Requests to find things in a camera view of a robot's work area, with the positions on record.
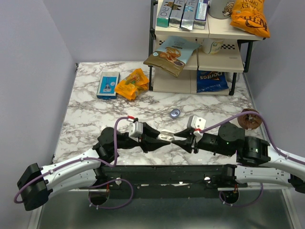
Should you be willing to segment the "white earbud case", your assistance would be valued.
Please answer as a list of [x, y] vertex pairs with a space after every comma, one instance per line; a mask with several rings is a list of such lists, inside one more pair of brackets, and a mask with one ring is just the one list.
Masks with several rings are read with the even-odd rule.
[[168, 141], [168, 142], [174, 141], [175, 140], [174, 132], [166, 130], [166, 129], [163, 129], [158, 134], [157, 139], [163, 140], [163, 141]]

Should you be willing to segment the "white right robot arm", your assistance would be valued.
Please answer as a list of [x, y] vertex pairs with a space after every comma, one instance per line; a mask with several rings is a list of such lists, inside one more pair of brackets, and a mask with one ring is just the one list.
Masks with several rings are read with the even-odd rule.
[[227, 122], [222, 124], [217, 135], [187, 128], [176, 136], [182, 140], [172, 143], [188, 153], [205, 150], [224, 156], [236, 156], [237, 165], [223, 165], [219, 176], [210, 176], [210, 186], [233, 187], [237, 184], [268, 183], [292, 187], [296, 192], [305, 192], [305, 168], [277, 153], [270, 143], [253, 136]]

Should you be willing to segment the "purple earbud charging case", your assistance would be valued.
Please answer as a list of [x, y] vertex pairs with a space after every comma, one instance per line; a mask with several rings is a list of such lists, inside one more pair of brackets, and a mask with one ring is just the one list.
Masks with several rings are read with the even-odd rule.
[[172, 119], [176, 119], [180, 116], [181, 111], [179, 109], [173, 109], [172, 111], [170, 111], [170, 118]]

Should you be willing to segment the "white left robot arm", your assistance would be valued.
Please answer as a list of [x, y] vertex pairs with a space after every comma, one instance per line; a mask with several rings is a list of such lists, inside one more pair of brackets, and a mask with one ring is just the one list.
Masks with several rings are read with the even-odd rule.
[[29, 165], [17, 182], [19, 191], [14, 203], [23, 204], [26, 211], [31, 211], [62, 191], [79, 187], [102, 188], [106, 177], [98, 169], [103, 166], [115, 167], [118, 149], [140, 147], [148, 153], [174, 140], [173, 133], [158, 131], [131, 117], [127, 120], [130, 121], [127, 132], [119, 132], [117, 125], [107, 127], [102, 130], [97, 144], [71, 159], [42, 167], [36, 163]]

